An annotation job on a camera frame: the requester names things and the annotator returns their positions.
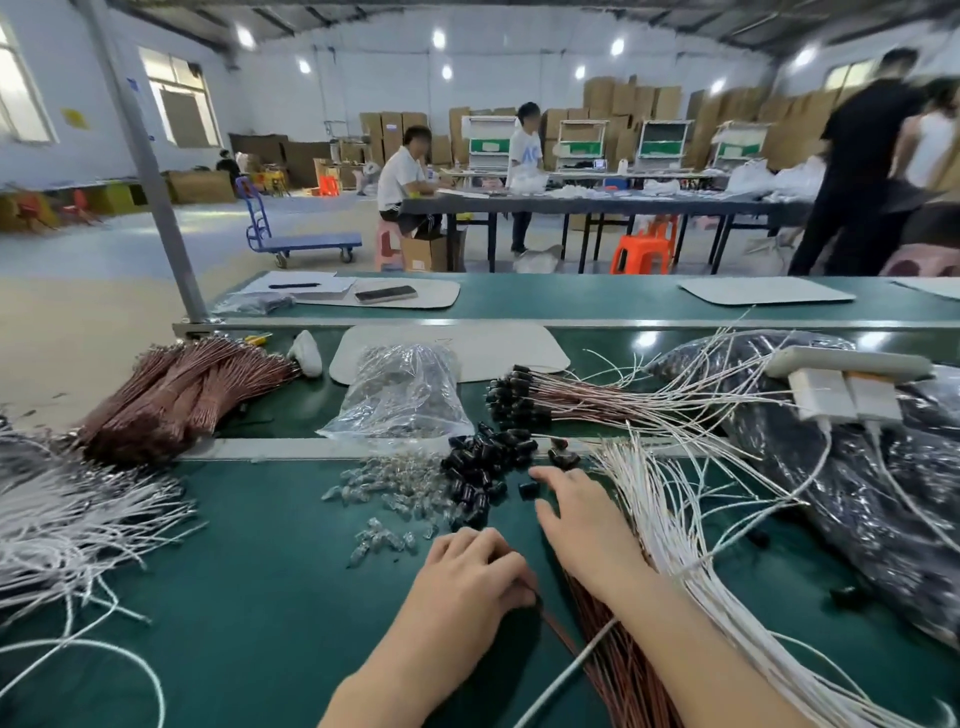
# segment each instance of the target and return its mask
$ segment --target blue platform cart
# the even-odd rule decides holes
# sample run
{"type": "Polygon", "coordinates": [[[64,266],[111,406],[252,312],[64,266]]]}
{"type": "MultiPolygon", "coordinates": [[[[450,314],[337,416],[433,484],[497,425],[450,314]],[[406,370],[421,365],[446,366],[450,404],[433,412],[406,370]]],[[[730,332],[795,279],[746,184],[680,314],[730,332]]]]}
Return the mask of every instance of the blue platform cart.
{"type": "Polygon", "coordinates": [[[339,248],[340,259],[353,262],[353,249],[363,245],[359,232],[319,232],[313,235],[274,235],[267,220],[263,198],[249,177],[238,177],[237,193],[247,203],[251,224],[247,227],[247,245],[254,253],[272,253],[277,268],[286,268],[291,251],[320,251],[339,248]]]}

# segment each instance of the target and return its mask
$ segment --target smartphone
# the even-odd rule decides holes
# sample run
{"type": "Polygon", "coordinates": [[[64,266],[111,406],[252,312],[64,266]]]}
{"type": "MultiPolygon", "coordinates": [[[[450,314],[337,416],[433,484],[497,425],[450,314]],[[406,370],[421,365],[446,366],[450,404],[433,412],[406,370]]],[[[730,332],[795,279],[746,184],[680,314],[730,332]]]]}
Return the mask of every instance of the smartphone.
{"type": "Polygon", "coordinates": [[[410,285],[398,285],[393,288],[377,288],[373,291],[357,291],[353,295],[360,303],[385,303],[414,299],[417,297],[417,289],[410,285]]]}

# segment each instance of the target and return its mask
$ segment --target left hand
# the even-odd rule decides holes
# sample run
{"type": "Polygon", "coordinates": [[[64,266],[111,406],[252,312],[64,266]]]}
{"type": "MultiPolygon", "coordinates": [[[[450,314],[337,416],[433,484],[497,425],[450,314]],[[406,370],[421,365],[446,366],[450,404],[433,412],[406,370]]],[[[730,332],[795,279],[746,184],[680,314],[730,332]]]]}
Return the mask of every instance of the left hand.
{"type": "Polygon", "coordinates": [[[503,616],[537,603],[537,588],[526,559],[495,529],[442,536],[360,673],[399,681],[404,702],[426,720],[473,672],[503,616]]]}

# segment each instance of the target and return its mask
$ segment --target ceiling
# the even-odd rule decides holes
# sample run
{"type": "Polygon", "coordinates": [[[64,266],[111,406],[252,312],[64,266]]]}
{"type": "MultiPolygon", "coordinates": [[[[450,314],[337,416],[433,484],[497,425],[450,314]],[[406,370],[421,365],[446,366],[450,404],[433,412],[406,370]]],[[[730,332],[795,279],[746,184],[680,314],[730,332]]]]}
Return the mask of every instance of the ceiling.
{"type": "MultiPolygon", "coordinates": [[[[239,23],[257,40],[280,38],[341,23],[363,22],[384,12],[422,7],[407,0],[349,3],[284,3],[262,0],[112,0],[114,7],[216,50],[235,44],[239,23]]],[[[467,5],[476,0],[438,0],[467,5]]],[[[496,5],[550,5],[609,12],[618,18],[680,33],[710,37],[739,48],[787,57],[811,34],[832,44],[928,18],[957,16],[956,0],[610,0],[584,6],[570,0],[502,0],[496,5]]]]}

